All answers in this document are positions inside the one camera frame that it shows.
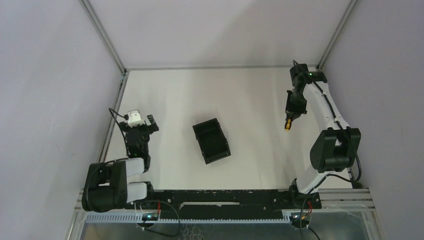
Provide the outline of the yellow black screwdriver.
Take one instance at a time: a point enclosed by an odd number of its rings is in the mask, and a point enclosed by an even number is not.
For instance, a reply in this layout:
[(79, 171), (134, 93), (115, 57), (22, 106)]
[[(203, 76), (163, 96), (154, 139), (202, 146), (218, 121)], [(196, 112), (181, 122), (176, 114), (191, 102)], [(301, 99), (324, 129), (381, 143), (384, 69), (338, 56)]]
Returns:
[(293, 124), (292, 119), (291, 119), (291, 118), (288, 118), (288, 119), (285, 121), (284, 129), (285, 129), (286, 131), (290, 131), (290, 130), (291, 130), (291, 127), (292, 127), (292, 124)]

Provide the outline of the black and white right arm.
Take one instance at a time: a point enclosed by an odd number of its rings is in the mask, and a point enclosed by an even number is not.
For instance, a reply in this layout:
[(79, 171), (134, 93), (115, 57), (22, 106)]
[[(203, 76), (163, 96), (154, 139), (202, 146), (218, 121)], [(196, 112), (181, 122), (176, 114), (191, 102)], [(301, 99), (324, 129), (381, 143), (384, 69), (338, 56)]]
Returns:
[(296, 119), (307, 114), (307, 107), (311, 108), (319, 129), (309, 151), (309, 167), (292, 181), (288, 190), (289, 203), (295, 208), (302, 208), (317, 195), (328, 177), (351, 184), (361, 178), (360, 172), (355, 179), (339, 173), (353, 165), (357, 165), (359, 171), (362, 169), (358, 157), (362, 134), (342, 117), (322, 71), (310, 71), (307, 64), (293, 61), (289, 72), (292, 89), (287, 91), (285, 130), (289, 131)]

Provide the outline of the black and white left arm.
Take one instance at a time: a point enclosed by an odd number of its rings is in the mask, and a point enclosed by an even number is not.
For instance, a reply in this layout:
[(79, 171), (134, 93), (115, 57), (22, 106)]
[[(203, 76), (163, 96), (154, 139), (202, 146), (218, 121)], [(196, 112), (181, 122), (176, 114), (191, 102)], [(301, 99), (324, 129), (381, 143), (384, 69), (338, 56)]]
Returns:
[(129, 181), (130, 177), (150, 169), (150, 136), (159, 131), (159, 126), (153, 115), (148, 115), (147, 120), (148, 123), (137, 111), (129, 113), (127, 121), (118, 124), (126, 157), (89, 166), (81, 200), (85, 211), (104, 213), (123, 209), (135, 201), (145, 209), (155, 205), (157, 196), (150, 191), (149, 181)]

